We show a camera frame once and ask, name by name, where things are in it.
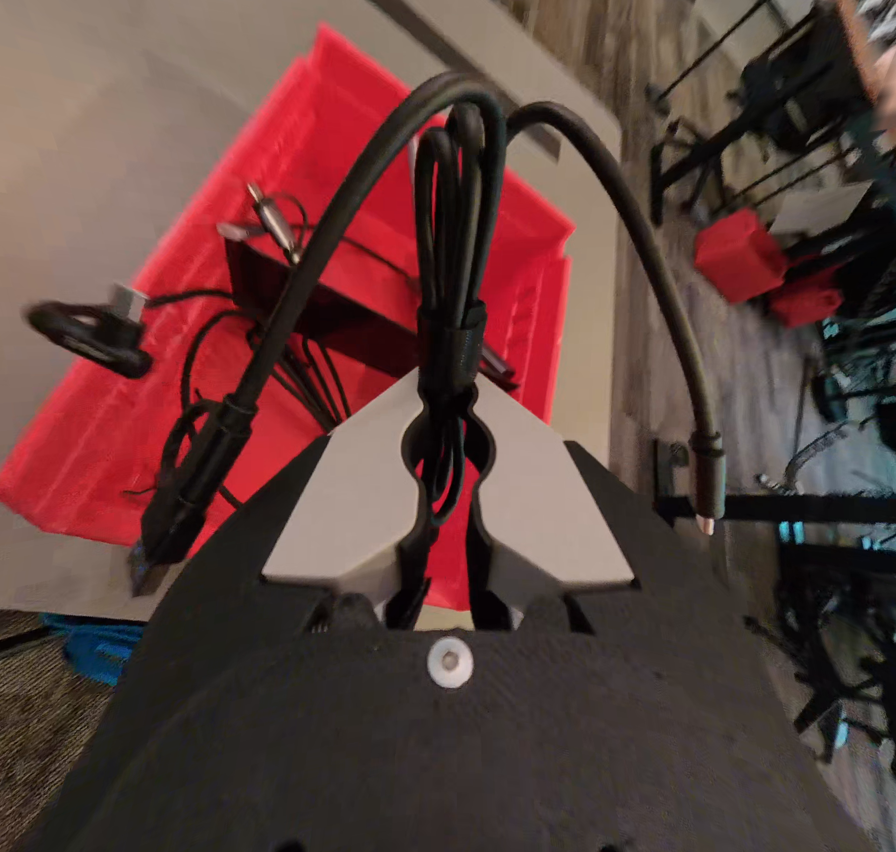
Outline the black plastic bin divider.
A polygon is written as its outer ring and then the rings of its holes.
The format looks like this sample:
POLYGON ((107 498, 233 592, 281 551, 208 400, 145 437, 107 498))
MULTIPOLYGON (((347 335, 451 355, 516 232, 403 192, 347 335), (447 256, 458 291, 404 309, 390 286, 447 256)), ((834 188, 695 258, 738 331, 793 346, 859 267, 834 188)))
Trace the black plastic bin divider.
MULTIPOLYGON (((287 283, 289 269, 244 241, 224 241, 235 304, 266 324, 287 283)), ((416 332, 359 300, 318 284, 294 331, 395 379, 419 364, 416 332)))

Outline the small grey usb adapter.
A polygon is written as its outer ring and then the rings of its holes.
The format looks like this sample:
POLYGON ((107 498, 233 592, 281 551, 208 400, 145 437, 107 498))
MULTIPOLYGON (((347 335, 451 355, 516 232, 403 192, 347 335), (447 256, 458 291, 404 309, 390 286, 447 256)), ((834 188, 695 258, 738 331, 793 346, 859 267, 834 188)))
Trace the small grey usb adapter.
POLYGON ((26 308, 23 316, 53 345, 120 377, 140 380, 152 365, 141 348, 147 302, 143 293, 116 284, 105 303, 43 301, 26 308))

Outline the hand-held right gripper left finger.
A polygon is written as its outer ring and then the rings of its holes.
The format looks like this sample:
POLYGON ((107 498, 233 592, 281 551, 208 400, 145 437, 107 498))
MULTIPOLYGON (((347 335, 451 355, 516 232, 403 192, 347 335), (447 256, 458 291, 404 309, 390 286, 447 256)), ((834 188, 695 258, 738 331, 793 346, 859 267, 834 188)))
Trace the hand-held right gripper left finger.
POLYGON ((263 567, 263 577, 336 594, 395 594, 399 543, 416 524, 417 477, 401 443, 423 412, 412 370, 339 425, 263 567))

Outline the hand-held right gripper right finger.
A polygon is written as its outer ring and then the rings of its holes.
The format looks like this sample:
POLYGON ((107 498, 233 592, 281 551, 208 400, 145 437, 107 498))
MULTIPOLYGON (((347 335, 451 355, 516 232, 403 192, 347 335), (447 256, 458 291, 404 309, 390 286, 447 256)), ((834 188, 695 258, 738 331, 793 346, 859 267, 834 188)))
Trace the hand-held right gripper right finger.
POLYGON ((633 570, 563 438, 488 379, 473 414, 494 455, 480 472, 478 517, 498 597, 541 597, 628 585, 633 570))

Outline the red floor container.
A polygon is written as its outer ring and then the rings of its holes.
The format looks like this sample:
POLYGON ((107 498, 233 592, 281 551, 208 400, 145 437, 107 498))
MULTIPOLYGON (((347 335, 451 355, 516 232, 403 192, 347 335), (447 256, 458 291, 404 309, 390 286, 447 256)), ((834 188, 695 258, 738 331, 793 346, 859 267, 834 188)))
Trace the red floor container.
POLYGON ((765 223, 741 208, 700 230, 695 269, 729 304, 741 304, 783 286, 788 259, 765 223))
POLYGON ((795 329, 833 316, 843 303, 840 288, 829 276, 814 276, 780 286, 768 295, 771 316, 795 329))

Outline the black office chair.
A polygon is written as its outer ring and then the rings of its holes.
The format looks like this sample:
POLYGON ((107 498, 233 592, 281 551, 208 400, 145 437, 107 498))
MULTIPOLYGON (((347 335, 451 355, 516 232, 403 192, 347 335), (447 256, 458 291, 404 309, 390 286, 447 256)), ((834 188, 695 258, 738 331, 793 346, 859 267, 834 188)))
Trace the black office chair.
POLYGON ((708 135, 684 116, 670 120, 649 157, 653 225, 664 222, 666 193, 692 174, 692 190, 680 205, 682 212, 692 215, 704 203, 711 184, 719 211, 739 200, 744 191, 735 192, 728 184, 723 154, 745 137, 791 155, 792 163, 832 143, 845 129, 847 110, 823 101, 830 74, 833 63, 824 62, 787 79, 776 74, 768 59, 760 58, 747 66, 741 85, 729 92, 739 111, 722 129, 708 135))

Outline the red plastic bin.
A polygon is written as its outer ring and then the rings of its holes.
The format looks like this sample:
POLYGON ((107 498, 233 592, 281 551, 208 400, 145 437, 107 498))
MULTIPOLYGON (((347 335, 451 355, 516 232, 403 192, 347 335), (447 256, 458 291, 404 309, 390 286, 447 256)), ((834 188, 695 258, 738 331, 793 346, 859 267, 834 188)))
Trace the red plastic bin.
MULTIPOLYGON (((219 313, 276 302, 287 269, 269 239, 230 269, 219 223, 254 220, 245 184, 302 203, 314 230, 346 173, 409 87, 335 31, 320 26, 306 57, 288 67, 162 238, 136 277, 151 299, 199 288, 250 291, 249 303, 201 296, 145 311, 144 348, 153 365, 140 380, 77 361, 2 466, 2 502, 36 528, 129 547, 159 471, 163 445, 179 417, 180 391, 218 400, 235 387, 249 360, 246 317, 219 313)), ((513 372, 511 396, 550 422, 561 359, 572 261, 571 219, 517 174, 506 170, 497 230, 482 297, 485 340, 513 372)), ((314 308, 347 314, 333 329, 300 329, 291 353, 313 378, 303 338, 317 338, 332 358, 342 392, 328 379, 332 402, 352 412, 416 366, 420 292, 411 208, 409 159, 386 170, 322 275, 314 308)))

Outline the black desk frame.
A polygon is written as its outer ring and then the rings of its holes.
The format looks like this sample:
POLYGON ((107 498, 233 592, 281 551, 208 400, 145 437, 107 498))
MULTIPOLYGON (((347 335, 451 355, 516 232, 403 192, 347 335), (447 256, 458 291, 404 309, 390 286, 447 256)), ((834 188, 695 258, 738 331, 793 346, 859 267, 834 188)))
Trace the black desk frame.
MULTIPOLYGON (((675 493, 676 473, 689 466, 689 453, 688 447, 681 443, 653 441, 653 508, 671 527, 678 520, 694 520, 700 530, 710 534, 721 518, 706 521, 696 516, 689 497, 675 493)), ((893 525, 895 499, 835 494, 733 494, 725 500, 722 518, 769 524, 893 525)))

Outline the person's blue jeans leg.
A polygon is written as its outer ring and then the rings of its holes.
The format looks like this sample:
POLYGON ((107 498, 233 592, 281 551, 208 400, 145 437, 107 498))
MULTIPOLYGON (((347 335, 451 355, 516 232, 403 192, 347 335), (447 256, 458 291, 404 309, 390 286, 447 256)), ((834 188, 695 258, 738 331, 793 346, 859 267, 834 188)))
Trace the person's blue jeans leg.
POLYGON ((42 625, 63 639, 63 656, 81 677, 116 687, 145 631, 144 622, 42 613, 42 625))

